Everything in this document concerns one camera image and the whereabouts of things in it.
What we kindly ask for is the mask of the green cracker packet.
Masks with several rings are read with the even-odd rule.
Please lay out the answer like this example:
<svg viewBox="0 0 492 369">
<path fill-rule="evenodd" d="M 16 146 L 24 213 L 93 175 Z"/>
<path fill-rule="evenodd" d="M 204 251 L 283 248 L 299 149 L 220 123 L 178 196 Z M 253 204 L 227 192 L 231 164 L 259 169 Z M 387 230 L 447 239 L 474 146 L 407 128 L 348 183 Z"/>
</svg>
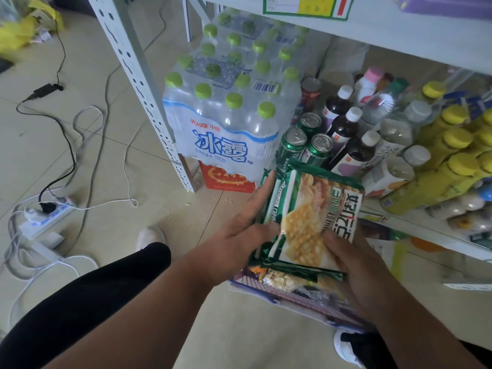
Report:
<svg viewBox="0 0 492 369">
<path fill-rule="evenodd" d="M 278 223 L 280 233 L 251 254 L 249 265 L 314 282 L 322 276 L 343 281 L 345 273 L 322 233 L 329 230 L 352 242 L 364 196 L 354 178 L 290 160 L 260 216 L 263 224 Z"/>
</svg>

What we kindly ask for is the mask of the person's white shoe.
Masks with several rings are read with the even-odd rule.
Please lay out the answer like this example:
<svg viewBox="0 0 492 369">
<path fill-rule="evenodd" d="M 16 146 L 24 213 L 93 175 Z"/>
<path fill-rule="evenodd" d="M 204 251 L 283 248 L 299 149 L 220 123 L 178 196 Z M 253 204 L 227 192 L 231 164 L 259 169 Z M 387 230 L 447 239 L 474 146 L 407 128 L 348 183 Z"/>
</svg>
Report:
<svg viewBox="0 0 492 369">
<path fill-rule="evenodd" d="M 155 225 L 148 226 L 140 232 L 136 243 L 136 252 L 144 249 L 152 243 L 167 244 L 165 235 Z"/>
<path fill-rule="evenodd" d="M 362 362 L 354 354 L 350 339 L 358 333 L 345 328 L 338 328 L 334 334 L 334 348 L 342 360 L 349 362 L 361 369 L 366 369 Z"/>
</svg>

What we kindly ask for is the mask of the white perforated shelf upright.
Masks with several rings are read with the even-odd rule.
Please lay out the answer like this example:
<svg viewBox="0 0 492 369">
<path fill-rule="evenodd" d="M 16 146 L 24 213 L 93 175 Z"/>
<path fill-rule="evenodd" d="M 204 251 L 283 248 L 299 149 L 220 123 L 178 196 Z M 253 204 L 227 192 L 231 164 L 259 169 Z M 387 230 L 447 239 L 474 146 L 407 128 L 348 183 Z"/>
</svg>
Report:
<svg viewBox="0 0 492 369">
<path fill-rule="evenodd" d="M 162 96 L 138 40 L 126 0 L 88 0 L 183 187 L 196 192 L 194 174 L 177 149 Z"/>
</svg>

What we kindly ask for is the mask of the red drink can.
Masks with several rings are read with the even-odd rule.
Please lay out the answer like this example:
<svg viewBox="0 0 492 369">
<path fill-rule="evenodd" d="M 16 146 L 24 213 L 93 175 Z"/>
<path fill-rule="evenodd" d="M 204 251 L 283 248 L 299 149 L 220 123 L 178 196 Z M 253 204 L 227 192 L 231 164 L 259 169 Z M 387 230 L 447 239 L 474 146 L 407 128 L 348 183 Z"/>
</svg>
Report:
<svg viewBox="0 0 492 369">
<path fill-rule="evenodd" d="M 301 114 L 312 112 L 314 110 L 321 91 L 322 83 L 317 78 L 308 76 L 301 81 Z"/>
</svg>

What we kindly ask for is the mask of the person's left hand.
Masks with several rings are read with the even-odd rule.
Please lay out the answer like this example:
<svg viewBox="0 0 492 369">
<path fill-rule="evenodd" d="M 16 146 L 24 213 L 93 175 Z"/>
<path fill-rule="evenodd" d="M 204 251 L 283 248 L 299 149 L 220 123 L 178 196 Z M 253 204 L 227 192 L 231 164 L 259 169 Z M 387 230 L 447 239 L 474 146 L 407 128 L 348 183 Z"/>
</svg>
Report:
<svg viewBox="0 0 492 369">
<path fill-rule="evenodd" d="M 251 243 L 251 227 L 258 223 L 256 217 L 265 207 L 275 182 L 272 170 L 236 215 L 186 255 L 192 275 L 204 288 L 211 289 L 238 273 L 247 264 L 250 254 L 260 247 Z"/>
</svg>

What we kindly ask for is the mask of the purple package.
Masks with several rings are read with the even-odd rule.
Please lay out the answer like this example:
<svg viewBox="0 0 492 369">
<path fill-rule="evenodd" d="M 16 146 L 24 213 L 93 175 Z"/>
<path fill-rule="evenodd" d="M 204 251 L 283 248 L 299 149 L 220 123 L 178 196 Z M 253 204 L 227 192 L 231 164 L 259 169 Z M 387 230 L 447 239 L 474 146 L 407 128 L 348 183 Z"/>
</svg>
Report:
<svg viewBox="0 0 492 369">
<path fill-rule="evenodd" d="M 394 0 L 404 13 L 492 21 L 492 0 Z"/>
</svg>

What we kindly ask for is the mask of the green-bordered shelf label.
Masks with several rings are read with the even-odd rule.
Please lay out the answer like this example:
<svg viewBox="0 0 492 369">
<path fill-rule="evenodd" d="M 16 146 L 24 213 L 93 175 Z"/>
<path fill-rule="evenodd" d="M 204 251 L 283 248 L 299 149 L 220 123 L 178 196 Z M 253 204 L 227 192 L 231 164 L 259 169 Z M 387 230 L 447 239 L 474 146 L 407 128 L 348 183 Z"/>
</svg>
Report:
<svg viewBox="0 0 492 369">
<path fill-rule="evenodd" d="M 263 0 L 263 15 L 348 19 L 354 0 Z"/>
</svg>

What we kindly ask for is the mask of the pink-capped white bottle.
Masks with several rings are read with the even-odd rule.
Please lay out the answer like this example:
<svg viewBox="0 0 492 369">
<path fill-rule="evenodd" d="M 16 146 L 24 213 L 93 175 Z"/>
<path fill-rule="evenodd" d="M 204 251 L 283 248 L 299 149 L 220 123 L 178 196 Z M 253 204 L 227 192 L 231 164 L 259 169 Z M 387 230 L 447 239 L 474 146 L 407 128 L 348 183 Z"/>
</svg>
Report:
<svg viewBox="0 0 492 369">
<path fill-rule="evenodd" d="M 367 69 L 366 73 L 355 82 L 351 97 L 353 106 L 362 108 L 375 94 L 379 81 L 385 71 L 377 66 Z"/>
</svg>

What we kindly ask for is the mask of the blue-capped pale bottle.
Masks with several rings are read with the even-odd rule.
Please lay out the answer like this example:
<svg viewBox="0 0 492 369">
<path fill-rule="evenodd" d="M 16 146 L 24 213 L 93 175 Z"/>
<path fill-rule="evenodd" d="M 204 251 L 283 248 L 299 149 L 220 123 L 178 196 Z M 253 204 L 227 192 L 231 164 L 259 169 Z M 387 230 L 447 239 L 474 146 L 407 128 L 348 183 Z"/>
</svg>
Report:
<svg viewBox="0 0 492 369">
<path fill-rule="evenodd" d="M 425 211 L 431 217 L 446 220 L 482 209 L 489 202 L 492 202 L 492 184 L 472 188 L 461 196 L 427 207 Z"/>
</svg>

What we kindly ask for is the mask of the yellow plastic bag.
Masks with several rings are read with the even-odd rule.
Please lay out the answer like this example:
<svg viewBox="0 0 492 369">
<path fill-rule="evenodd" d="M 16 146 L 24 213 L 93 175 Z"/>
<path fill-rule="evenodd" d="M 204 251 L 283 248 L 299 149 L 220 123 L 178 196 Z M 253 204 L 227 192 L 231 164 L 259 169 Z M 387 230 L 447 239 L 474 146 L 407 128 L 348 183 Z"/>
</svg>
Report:
<svg viewBox="0 0 492 369">
<path fill-rule="evenodd" d="M 0 0 L 0 55 L 41 43 L 64 30 L 53 0 Z"/>
</svg>

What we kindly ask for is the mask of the dark juice bottle white cap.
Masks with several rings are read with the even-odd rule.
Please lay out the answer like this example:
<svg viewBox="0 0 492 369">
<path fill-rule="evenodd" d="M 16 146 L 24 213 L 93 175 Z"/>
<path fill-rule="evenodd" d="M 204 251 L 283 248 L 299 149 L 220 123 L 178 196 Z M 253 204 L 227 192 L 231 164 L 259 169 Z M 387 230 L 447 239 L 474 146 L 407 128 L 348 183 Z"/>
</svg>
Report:
<svg viewBox="0 0 492 369">
<path fill-rule="evenodd" d="M 329 96 L 325 101 L 322 110 L 323 132 L 326 134 L 338 116 L 345 115 L 352 107 L 350 98 L 353 93 L 353 87 L 344 85 L 341 86 L 336 95 Z"/>
<path fill-rule="evenodd" d="M 362 136 L 351 138 L 329 162 L 327 170 L 343 177 L 354 176 L 375 155 L 380 134 L 369 130 Z"/>
<path fill-rule="evenodd" d="M 358 107 L 351 107 L 346 114 L 337 116 L 331 123 L 327 135 L 332 140 L 332 153 L 336 155 L 344 145 L 359 132 L 359 119 L 363 112 Z"/>
</svg>

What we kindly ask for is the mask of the person's left leg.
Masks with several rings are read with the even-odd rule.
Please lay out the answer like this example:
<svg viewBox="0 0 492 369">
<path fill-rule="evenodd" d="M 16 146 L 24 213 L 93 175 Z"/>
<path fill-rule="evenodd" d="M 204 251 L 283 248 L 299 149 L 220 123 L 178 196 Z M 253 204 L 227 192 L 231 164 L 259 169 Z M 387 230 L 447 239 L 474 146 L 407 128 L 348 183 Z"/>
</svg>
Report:
<svg viewBox="0 0 492 369">
<path fill-rule="evenodd" d="M 44 299 L 0 343 L 0 369 L 40 369 L 131 301 L 171 264 L 153 242 Z"/>
</svg>

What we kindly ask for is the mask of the white shelf board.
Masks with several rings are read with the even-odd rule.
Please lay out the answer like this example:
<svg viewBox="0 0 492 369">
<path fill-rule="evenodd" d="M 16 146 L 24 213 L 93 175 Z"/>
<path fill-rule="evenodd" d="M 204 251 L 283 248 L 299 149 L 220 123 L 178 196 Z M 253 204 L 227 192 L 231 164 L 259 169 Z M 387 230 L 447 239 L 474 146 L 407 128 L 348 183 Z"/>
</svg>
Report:
<svg viewBox="0 0 492 369">
<path fill-rule="evenodd" d="M 390 229 L 492 264 L 491 249 L 471 242 L 469 236 L 452 229 L 446 221 L 429 216 L 424 209 L 411 210 L 403 216 L 395 216 L 386 212 L 379 200 L 364 198 L 359 216 L 362 219 L 374 221 Z"/>
<path fill-rule="evenodd" d="M 203 21 L 205 2 L 263 15 L 263 0 L 188 1 Z M 343 21 L 264 16 L 492 76 L 492 20 L 404 13 L 394 0 L 354 0 Z"/>
</svg>

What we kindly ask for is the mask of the white power strip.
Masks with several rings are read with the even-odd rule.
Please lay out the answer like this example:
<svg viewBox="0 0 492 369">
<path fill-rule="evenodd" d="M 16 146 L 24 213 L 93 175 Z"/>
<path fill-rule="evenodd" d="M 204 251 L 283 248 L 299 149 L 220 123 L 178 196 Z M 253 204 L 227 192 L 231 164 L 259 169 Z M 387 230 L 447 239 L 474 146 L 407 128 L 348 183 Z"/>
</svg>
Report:
<svg viewBox="0 0 492 369">
<path fill-rule="evenodd" d="M 18 226 L 18 230 L 23 237 L 29 240 L 36 239 L 77 207 L 70 198 L 65 198 L 62 201 L 53 201 L 52 203 L 56 205 L 56 209 L 49 214 L 43 213 L 40 209 L 24 209 L 25 221 Z"/>
</svg>

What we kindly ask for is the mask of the person's left forearm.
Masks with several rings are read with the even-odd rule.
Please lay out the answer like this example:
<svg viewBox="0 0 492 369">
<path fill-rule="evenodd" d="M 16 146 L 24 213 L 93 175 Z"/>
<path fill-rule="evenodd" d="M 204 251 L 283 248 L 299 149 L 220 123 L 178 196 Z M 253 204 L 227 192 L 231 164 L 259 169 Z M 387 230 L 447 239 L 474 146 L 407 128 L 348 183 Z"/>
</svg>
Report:
<svg viewBox="0 0 492 369">
<path fill-rule="evenodd" d="M 185 256 L 42 369 L 173 369 L 213 286 Z"/>
</svg>

